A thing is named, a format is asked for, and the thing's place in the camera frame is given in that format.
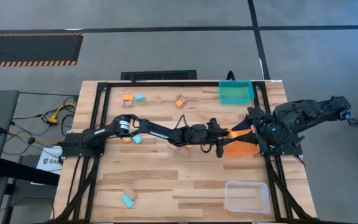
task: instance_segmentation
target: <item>black metal frame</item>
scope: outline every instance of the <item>black metal frame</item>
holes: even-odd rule
[[[227,79],[234,79],[234,76],[228,76]],[[126,87],[126,86],[218,86],[219,82],[117,82],[117,83],[98,83],[97,89],[96,89],[96,96],[94,100],[93,105],[93,112],[91,117],[91,123],[89,128],[94,129],[98,114],[98,108],[101,101],[101,92],[105,91],[104,95],[104,101],[103,101],[103,108],[101,113],[101,119],[100,119],[100,127],[102,128],[105,126],[106,117],[107,117],[107,111],[108,111],[108,102],[110,97],[110,92],[112,87]],[[265,111],[266,113],[271,113],[270,105],[269,105],[269,99],[267,96],[266,86],[265,82],[252,82],[252,86],[254,88],[255,98],[254,103],[256,106],[260,106],[259,97],[257,94],[257,89],[260,89],[262,92],[262,98],[264,101]],[[267,170],[267,176],[268,176],[268,183],[270,187],[270,194],[272,196],[272,202],[273,202],[273,210],[275,215],[275,221],[276,222],[285,222],[285,223],[338,223],[338,222],[326,222],[326,221],[320,221],[317,218],[313,218],[309,216],[301,207],[298,205],[296,200],[292,197],[291,193],[287,189],[287,183],[285,182],[285,175],[283,170],[283,164],[280,156],[274,156],[275,157],[275,163],[277,166],[277,171],[273,168],[272,161],[270,160],[270,155],[264,154],[265,158],[265,165]],[[93,206],[93,197],[94,197],[94,190],[96,187],[96,176],[98,173],[98,166],[99,166],[99,160],[100,157],[94,158],[94,164],[92,166],[91,172],[88,176],[86,176],[88,164],[90,162],[89,157],[85,157],[83,161],[83,167],[81,168],[81,175],[80,175],[80,185],[78,187],[78,192],[74,196],[72,202],[79,201],[79,203],[73,204],[74,214],[73,219],[71,221],[65,221],[71,213],[71,210],[68,211],[69,213],[66,213],[66,218],[56,220],[56,223],[60,222],[75,222],[75,223],[86,223],[90,221],[91,218],[91,212],[92,212],[92,206]],[[285,204],[285,211],[287,214],[286,218],[282,218],[280,207],[278,204],[278,197],[277,197],[277,191],[276,186],[280,189],[280,191],[283,194],[283,200]],[[85,218],[84,219],[78,219],[80,207],[81,207],[81,198],[83,195],[83,192],[86,190],[86,188],[89,186],[89,194],[86,204],[86,211],[85,211]],[[294,219],[292,210],[298,215],[300,219]]]

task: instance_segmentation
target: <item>orange block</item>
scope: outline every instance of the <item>orange block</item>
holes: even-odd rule
[[[135,99],[135,96],[134,95],[124,95],[124,96],[122,96],[122,99],[132,101]]]
[[[177,105],[177,108],[182,108],[183,107],[183,102],[180,101],[180,100],[178,100],[175,104]]]

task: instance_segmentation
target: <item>table leg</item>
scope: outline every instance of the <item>table leg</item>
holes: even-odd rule
[[[0,176],[28,180],[39,184],[57,186],[59,175],[16,162],[0,159]]]

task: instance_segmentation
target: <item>teal block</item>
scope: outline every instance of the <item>teal block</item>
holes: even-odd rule
[[[146,100],[146,96],[144,95],[137,95],[135,97],[135,101],[145,101]]]
[[[128,208],[131,208],[135,204],[134,201],[132,201],[132,199],[128,196],[128,194],[124,194],[122,196],[122,200]]]
[[[142,142],[142,138],[139,135],[136,135],[136,136],[132,137],[132,139],[134,140],[134,142],[136,144],[140,144]]]

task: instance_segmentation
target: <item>wooden tabletop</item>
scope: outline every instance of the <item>wooden tabletop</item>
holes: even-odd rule
[[[74,132],[89,128],[97,83],[87,81],[82,84],[72,127]],[[273,111],[275,106],[287,101],[284,86],[282,82],[271,81],[266,81],[266,86]],[[125,94],[142,94],[146,102],[134,102],[133,107],[123,108],[121,99]],[[179,94],[188,100],[182,109],[175,106]],[[248,106],[254,104],[220,104],[217,86],[113,87],[106,123],[117,115],[127,113],[174,128],[180,116],[185,114],[190,126],[205,124],[210,118],[216,118],[221,127],[232,128],[245,118]],[[224,156],[218,159],[214,149],[205,154],[199,146],[181,149],[181,153],[177,153],[168,147],[166,140],[148,134],[143,134],[142,138],[142,144],[125,143],[122,139],[107,141],[99,165],[91,222],[274,221],[270,192],[270,213],[229,212],[226,209],[227,181],[268,184],[262,156]],[[281,158],[289,191],[307,213],[316,216],[305,168],[293,156]],[[75,162],[76,158],[73,157],[63,163],[54,205],[56,214],[66,206]],[[77,170],[72,195],[77,190],[80,169],[81,166]],[[125,185],[130,185],[137,193],[132,208],[127,208],[121,199]],[[285,216],[279,190],[278,198],[282,216]],[[84,214],[85,203],[81,205],[80,217],[84,217]]]

